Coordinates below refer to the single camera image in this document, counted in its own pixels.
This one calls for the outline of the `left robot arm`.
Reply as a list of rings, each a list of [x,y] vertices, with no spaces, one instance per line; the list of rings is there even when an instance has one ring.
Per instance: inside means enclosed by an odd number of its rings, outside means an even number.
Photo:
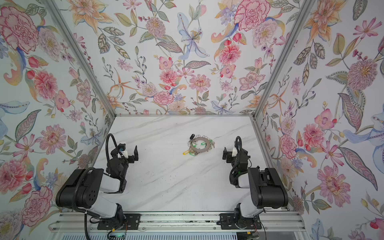
[[[58,207],[89,215],[99,220],[99,229],[126,226],[129,217],[123,207],[107,200],[102,194],[122,194],[125,191],[129,164],[139,160],[138,149],[128,155],[126,145],[119,144],[111,151],[107,169],[77,169],[73,171],[56,195]]]

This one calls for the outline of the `round metal key organizer disc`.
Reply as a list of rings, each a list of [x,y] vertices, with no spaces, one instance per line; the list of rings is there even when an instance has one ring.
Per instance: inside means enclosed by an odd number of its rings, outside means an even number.
[[[191,156],[197,156],[206,153],[215,147],[215,142],[207,136],[195,135],[193,140],[188,141],[188,150]]]

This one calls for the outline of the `aluminium mounting rail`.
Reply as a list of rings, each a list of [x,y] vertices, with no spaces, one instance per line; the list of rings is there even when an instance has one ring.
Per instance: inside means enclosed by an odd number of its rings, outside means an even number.
[[[246,227],[230,224],[224,214],[230,212],[127,212],[128,222],[120,231],[154,232],[250,232],[256,227],[267,232],[304,232],[302,217],[296,212],[267,211]]]

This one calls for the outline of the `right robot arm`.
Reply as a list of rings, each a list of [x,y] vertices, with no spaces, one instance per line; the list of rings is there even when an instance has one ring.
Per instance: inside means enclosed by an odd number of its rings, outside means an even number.
[[[223,230],[260,229],[257,221],[265,208],[279,209],[289,203],[288,193],[275,168],[252,168],[251,156],[244,149],[223,150],[223,160],[231,164],[229,181],[238,189],[249,190],[250,195],[238,203],[233,213],[220,214]]]

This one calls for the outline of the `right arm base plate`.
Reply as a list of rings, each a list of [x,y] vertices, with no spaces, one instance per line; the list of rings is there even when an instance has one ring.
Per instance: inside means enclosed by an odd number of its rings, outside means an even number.
[[[235,214],[220,214],[217,225],[222,230],[261,230],[263,227],[259,222],[259,218],[243,218]]]

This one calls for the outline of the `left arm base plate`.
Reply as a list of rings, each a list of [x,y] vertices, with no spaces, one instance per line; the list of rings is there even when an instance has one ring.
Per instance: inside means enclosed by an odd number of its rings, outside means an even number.
[[[111,219],[101,219],[98,223],[97,230],[117,230],[122,227],[123,230],[138,230],[141,214],[124,214]]]

